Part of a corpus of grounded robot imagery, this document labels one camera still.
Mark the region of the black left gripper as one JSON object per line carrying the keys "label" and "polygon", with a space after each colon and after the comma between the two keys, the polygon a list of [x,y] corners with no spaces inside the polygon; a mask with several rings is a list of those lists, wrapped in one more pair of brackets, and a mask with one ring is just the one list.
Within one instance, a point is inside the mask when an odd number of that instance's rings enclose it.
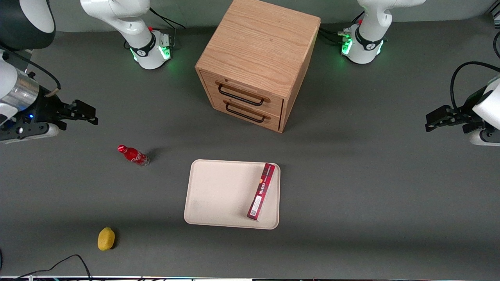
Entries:
{"label": "black left gripper", "polygon": [[473,107],[479,103],[485,90],[486,87],[482,87],[475,91],[466,98],[462,106],[457,107],[455,92],[453,89],[450,89],[452,107],[443,105],[428,113],[426,115],[425,131],[429,133],[443,126],[458,126],[461,124],[465,134],[477,129],[486,129],[488,127],[486,121],[473,111]]}

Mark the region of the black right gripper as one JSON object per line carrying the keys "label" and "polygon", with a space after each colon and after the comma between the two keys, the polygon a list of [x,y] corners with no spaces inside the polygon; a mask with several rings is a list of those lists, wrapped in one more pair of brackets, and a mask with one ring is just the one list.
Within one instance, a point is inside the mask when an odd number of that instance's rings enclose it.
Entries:
{"label": "black right gripper", "polygon": [[56,126],[67,126],[64,120],[87,121],[98,125],[95,108],[80,100],[64,103],[57,95],[46,97],[38,94],[35,102],[24,111],[24,123],[52,123]]}

